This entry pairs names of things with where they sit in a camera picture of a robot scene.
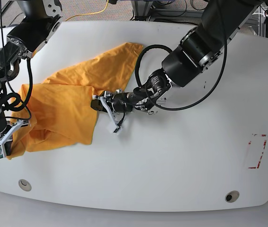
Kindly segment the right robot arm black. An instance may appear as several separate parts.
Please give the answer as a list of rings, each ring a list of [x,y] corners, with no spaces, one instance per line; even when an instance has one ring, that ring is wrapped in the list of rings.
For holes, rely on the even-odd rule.
[[[4,112],[27,109],[32,89],[31,59],[41,50],[61,24],[62,5],[58,0],[19,0],[24,19],[7,36],[1,36],[0,48],[0,144],[12,140],[12,132],[28,124],[29,118],[16,118],[9,123]],[[23,100],[19,94],[7,92],[6,87],[19,73],[21,60],[27,61],[29,90]]]

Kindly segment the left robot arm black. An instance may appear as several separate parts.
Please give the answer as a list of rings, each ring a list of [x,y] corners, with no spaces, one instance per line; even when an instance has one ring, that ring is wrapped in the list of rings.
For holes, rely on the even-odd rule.
[[[134,69],[137,87],[133,92],[103,91],[100,95],[93,96],[91,108],[106,113],[125,114],[134,109],[148,112],[154,106],[163,110],[180,111],[201,103],[208,95],[193,104],[178,108],[166,108],[157,101],[172,87],[188,85],[220,55],[226,58],[227,44],[261,3],[260,0],[211,0],[201,16],[201,23],[188,31],[175,50],[161,44],[149,45],[142,50]],[[162,61],[161,68],[142,83],[139,76],[141,61],[152,49],[165,50],[168,55]]]

